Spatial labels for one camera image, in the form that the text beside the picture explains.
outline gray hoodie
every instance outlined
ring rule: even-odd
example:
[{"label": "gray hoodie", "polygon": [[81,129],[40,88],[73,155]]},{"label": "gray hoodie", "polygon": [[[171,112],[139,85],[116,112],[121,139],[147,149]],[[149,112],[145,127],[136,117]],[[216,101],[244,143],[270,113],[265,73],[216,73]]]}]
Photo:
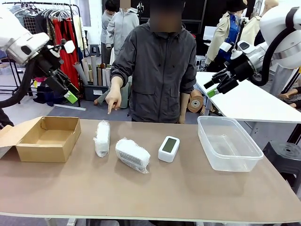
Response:
[{"label": "gray hoodie", "polygon": [[128,34],[139,25],[139,18],[137,16],[138,10],[135,8],[129,8],[127,12],[120,9],[116,13],[112,20],[109,22],[107,28],[107,48],[111,47],[111,43],[114,43],[114,52],[119,54],[119,51],[127,38]]},{"label": "gray hoodie", "polygon": [[128,35],[111,68],[111,79],[123,86],[133,75],[130,115],[136,121],[176,123],[180,93],[196,83],[196,41],[184,28],[179,33],[151,32],[150,22]]}]

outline blue dress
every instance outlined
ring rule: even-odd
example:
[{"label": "blue dress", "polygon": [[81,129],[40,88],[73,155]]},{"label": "blue dress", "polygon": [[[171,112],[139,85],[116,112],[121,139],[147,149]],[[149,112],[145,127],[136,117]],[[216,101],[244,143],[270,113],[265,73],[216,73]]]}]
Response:
[{"label": "blue dress", "polygon": [[[230,30],[229,30],[229,35],[228,35],[227,39],[225,40],[225,42],[235,43],[238,34],[239,34],[239,26],[236,23],[236,16],[233,15],[233,14],[230,14]],[[224,50],[220,49],[219,52],[218,52],[218,56],[220,58],[225,59],[226,61],[230,61],[231,52],[226,53]]]}]

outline cardboard box flap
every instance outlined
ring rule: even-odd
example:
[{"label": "cardboard box flap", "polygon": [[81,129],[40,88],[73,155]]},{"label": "cardboard box flap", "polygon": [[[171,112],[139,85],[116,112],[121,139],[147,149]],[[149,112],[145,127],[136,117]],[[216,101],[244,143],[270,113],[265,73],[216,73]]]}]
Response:
[{"label": "cardboard box flap", "polygon": [[15,146],[25,136],[26,133],[41,119],[35,118],[22,122],[15,127],[6,126],[0,130],[0,147]]}]

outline dark gray jacket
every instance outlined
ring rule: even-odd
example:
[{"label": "dark gray jacket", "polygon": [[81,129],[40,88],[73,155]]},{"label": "dark gray jacket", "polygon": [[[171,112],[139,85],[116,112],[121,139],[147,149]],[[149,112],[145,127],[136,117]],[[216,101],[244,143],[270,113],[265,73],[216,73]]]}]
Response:
[{"label": "dark gray jacket", "polygon": [[176,123],[180,93],[196,83],[196,41],[180,33],[151,32],[150,22],[133,29],[111,69],[123,86],[133,75],[130,114],[135,121]]}]

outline robotic arm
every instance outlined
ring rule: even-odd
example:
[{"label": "robotic arm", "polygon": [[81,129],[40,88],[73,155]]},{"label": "robotic arm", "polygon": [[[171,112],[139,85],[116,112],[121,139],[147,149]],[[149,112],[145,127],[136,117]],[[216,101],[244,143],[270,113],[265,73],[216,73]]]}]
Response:
[{"label": "robotic arm", "polygon": [[17,63],[26,65],[19,89],[11,98],[0,101],[0,108],[18,103],[26,95],[32,79],[36,77],[46,77],[46,84],[53,91],[62,94],[71,103],[77,101],[75,94],[78,90],[71,84],[68,76],[60,70],[63,64],[60,50],[64,49],[67,53],[72,53],[75,50],[72,41],[62,40],[60,45],[47,45],[49,41],[47,34],[31,34],[2,5],[0,5],[0,31],[0,49]]},{"label": "robotic arm", "polygon": [[[270,63],[280,64],[284,68],[297,68],[301,65],[301,9],[299,7],[277,6],[269,10],[261,19],[260,29],[265,43],[252,46],[245,41],[238,43],[234,49],[223,43],[224,51],[231,51],[231,62],[225,63],[226,68],[212,77],[205,84],[209,89],[214,84],[217,88],[208,92],[210,97],[227,93],[236,86],[238,81],[250,79],[258,86],[265,85],[269,80]],[[253,76],[261,72],[261,81]]]}]

